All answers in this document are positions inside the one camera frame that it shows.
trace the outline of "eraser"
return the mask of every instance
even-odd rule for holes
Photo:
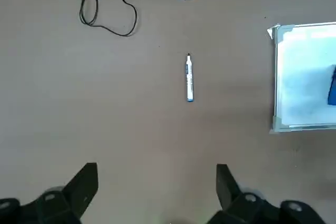
[[[336,105],[336,68],[332,75],[331,86],[328,95],[328,105]]]

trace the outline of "white surface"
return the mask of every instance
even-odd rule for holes
[[[336,123],[336,106],[328,105],[336,65],[336,25],[281,27],[278,34],[282,124]]]

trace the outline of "small whiteboard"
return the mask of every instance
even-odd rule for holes
[[[336,129],[328,94],[336,67],[336,22],[277,25],[273,131]]]

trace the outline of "black cable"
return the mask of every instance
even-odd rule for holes
[[[137,24],[137,22],[138,22],[138,12],[137,12],[137,9],[135,9],[135,7],[134,7],[132,4],[126,2],[125,0],[122,0],[126,5],[129,5],[129,6],[131,6],[131,7],[133,8],[133,10],[134,10],[134,22],[133,22],[133,26],[132,26],[132,28],[131,28],[131,30],[130,30],[129,32],[127,32],[127,33],[125,33],[125,34],[120,34],[120,33],[116,32],[116,31],[111,30],[110,28],[108,28],[108,27],[106,27],[106,26],[103,26],[103,25],[95,25],[95,22],[96,22],[97,17],[98,17],[99,0],[95,0],[95,2],[96,2],[96,8],[95,8],[95,10],[94,10],[94,11],[95,11],[95,14],[94,14],[93,18],[92,18],[91,20],[87,20],[87,19],[85,18],[85,16],[84,16],[84,10],[83,10],[83,9],[84,9],[84,5],[85,5],[85,1],[86,1],[86,0],[82,0],[82,1],[81,1],[81,4],[80,4],[80,10],[79,10],[79,18],[80,18],[80,21],[81,21],[84,25],[87,25],[87,26],[90,26],[90,27],[99,27],[99,28],[103,28],[103,29],[105,29],[105,30],[107,30],[107,31],[109,31],[109,32],[111,32],[111,33],[113,33],[113,34],[115,34],[115,35],[121,36],[121,37],[129,37],[129,36],[132,35],[132,33],[133,33],[134,29],[135,29],[135,26],[136,26],[136,24]]]

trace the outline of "whiteboard marker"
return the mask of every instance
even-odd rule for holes
[[[185,63],[185,75],[187,82],[187,101],[194,101],[194,88],[193,88],[193,67],[191,63],[190,54],[187,54],[187,61]]]

